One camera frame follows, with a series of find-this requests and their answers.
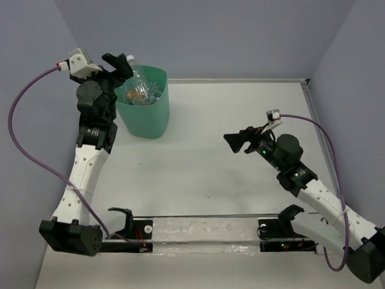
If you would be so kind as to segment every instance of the gray wall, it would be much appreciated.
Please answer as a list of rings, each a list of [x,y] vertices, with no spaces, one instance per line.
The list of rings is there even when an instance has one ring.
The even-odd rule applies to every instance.
[[[354,3],[55,2],[75,40],[92,55],[134,54],[172,78],[310,78]]]
[[[40,271],[49,219],[64,190],[31,163],[7,131],[12,100],[26,82],[67,57],[76,43],[49,0],[2,0],[0,9],[0,288],[30,289]],[[15,112],[15,133],[27,151],[68,174],[78,114],[76,84],[55,72],[36,84]]]
[[[385,1],[357,1],[310,82],[348,203],[385,225]]]

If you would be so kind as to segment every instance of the green plastic bin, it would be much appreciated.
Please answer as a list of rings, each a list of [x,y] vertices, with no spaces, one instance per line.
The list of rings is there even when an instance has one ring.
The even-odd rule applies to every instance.
[[[128,79],[121,87],[115,89],[118,97],[116,109],[123,119],[128,131],[137,137],[158,138],[166,130],[170,117],[170,104],[168,101],[167,73],[156,67],[143,65],[148,82],[157,82],[162,95],[152,105],[128,105],[124,103],[129,85]]]

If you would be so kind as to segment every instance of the purple cable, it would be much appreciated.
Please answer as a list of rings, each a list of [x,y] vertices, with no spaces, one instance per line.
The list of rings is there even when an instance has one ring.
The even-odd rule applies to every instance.
[[[10,108],[10,112],[8,114],[8,131],[10,133],[10,136],[12,138],[12,141],[14,143],[14,145],[18,148],[19,151],[21,151],[22,154],[24,154],[24,156],[26,156],[27,158],[29,158],[31,161],[33,161],[34,163],[36,163],[38,166],[46,169],[48,172],[51,172],[53,173],[55,176],[57,176],[58,178],[60,178],[63,182],[65,182],[67,185],[73,187],[73,191],[76,193],[76,195],[79,197],[79,199],[82,201],[83,205],[86,207],[86,209],[90,212],[90,214],[95,218],[95,220],[101,225],[101,227],[103,228],[103,230],[106,232],[106,235],[107,235],[107,238],[110,238],[110,234],[107,230],[107,227],[105,226],[105,224],[103,223],[103,221],[98,217],[98,215],[94,212],[94,210],[92,210],[90,204],[84,199],[83,195],[81,194],[81,192],[75,188],[75,186],[65,177],[63,176],[60,172],[58,172],[57,170],[47,166],[46,164],[42,163],[41,161],[39,161],[38,159],[34,158],[32,155],[30,155],[29,153],[27,153],[27,151],[20,145],[20,143],[18,142],[18,140],[16,139],[15,137],[15,134],[13,132],[13,113],[14,113],[14,110],[16,108],[16,105],[17,103],[20,101],[20,99],[22,98],[22,96],[24,95],[24,93],[35,83],[37,82],[38,80],[42,79],[44,76],[50,74],[51,72],[54,72],[56,70],[60,70],[60,67],[59,66],[56,66],[56,67],[53,67],[49,70],[47,70],[46,72],[43,72],[42,74],[40,74],[39,76],[35,77],[34,79],[32,79],[20,92],[19,94],[16,96],[16,98],[14,99],[12,105],[11,105],[11,108]]]
[[[306,120],[307,122],[311,122],[312,124],[314,124],[315,126],[317,126],[325,135],[327,141],[329,142],[329,145],[330,145],[330,149],[331,149],[331,153],[333,154],[333,159],[334,159],[334,169],[336,171],[336,177],[337,177],[337,186],[338,186],[338,189],[339,189],[339,196],[340,196],[340,199],[341,199],[341,205],[342,205],[342,210],[345,212],[345,209],[347,207],[347,203],[345,202],[345,195],[343,194],[343,191],[340,187],[340,173],[339,173],[339,168],[337,166],[337,159],[336,159],[336,154],[335,154],[335,149],[334,149],[334,146],[333,146],[333,143],[331,142],[331,138],[329,136],[329,134],[326,132],[326,130],[320,125],[318,124],[317,122],[315,122],[314,120],[312,119],[309,119],[307,117],[303,117],[303,116],[296,116],[296,115],[293,115],[293,114],[281,114],[281,117],[291,117],[293,119],[302,119],[302,120]],[[348,252],[349,252],[349,240],[350,240],[350,231],[349,231],[349,220],[348,220],[348,215],[347,213],[344,213],[343,214],[343,219],[345,221],[345,247],[343,249],[343,258],[342,258],[342,262],[341,262],[341,265],[338,267],[338,268],[334,268],[331,264],[330,264],[330,260],[329,260],[329,257],[327,255],[327,251],[326,251],[326,248],[324,247],[324,253],[325,253],[325,259],[326,259],[326,263],[327,265],[329,266],[329,268],[331,268],[333,271],[335,272],[339,272],[341,271],[344,267],[345,267],[345,264],[347,263],[347,259],[348,259]]]

